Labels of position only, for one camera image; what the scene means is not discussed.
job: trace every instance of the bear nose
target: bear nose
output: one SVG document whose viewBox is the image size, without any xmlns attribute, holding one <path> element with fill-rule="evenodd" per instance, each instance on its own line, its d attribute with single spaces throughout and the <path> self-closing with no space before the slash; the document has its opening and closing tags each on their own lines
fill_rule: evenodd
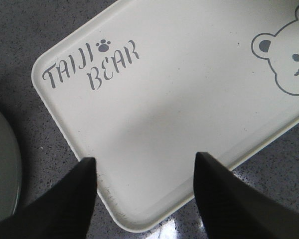
<svg viewBox="0 0 299 239">
<path fill-rule="evenodd" d="M 299 75 L 299 69 L 298 71 L 294 74 L 294 76 L 298 76 Z"/>
</svg>

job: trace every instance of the bear eye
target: bear eye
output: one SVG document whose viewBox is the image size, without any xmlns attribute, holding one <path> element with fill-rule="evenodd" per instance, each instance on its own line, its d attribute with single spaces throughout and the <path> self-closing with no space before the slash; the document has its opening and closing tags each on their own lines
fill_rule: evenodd
<svg viewBox="0 0 299 239">
<path fill-rule="evenodd" d="M 294 61 L 299 61 L 299 54 L 294 54 L 293 55 L 293 60 Z"/>
</svg>

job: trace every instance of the tray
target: tray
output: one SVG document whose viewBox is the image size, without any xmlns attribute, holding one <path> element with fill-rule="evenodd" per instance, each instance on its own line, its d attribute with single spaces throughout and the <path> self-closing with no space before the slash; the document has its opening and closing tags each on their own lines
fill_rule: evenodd
<svg viewBox="0 0 299 239">
<path fill-rule="evenodd" d="M 32 82 L 114 221 L 146 231 L 193 198 L 197 151 L 233 169 L 299 122 L 299 1 L 119 0 Z"/>
</svg>

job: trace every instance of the granite countertop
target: granite countertop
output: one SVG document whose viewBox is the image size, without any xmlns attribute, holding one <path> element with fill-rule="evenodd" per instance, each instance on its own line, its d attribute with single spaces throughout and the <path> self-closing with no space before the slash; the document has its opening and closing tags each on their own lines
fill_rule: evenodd
<svg viewBox="0 0 299 239">
<path fill-rule="evenodd" d="M 77 160 L 31 83 L 35 60 L 114 0 L 0 0 L 0 111 L 21 151 L 19 208 L 60 180 Z M 234 170 L 246 183 L 299 212 L 299 124 Z M 207 238 L 192 200 L 149 232 L 119 228 L 99 198 L 89 239 Z"/>
</svg>

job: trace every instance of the bear cheek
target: bear cheek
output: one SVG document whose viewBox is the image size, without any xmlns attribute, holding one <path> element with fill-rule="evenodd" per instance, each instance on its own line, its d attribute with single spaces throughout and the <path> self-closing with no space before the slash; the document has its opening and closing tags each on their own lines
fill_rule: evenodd
<svg viewBox="0 0 299 239">
<path fill-rule="evenodd" d="M 299 95 L 299 75 L 292 72 L 285 75 L 277 74 L 277 84 L 287 93 Z"/>
</svg>

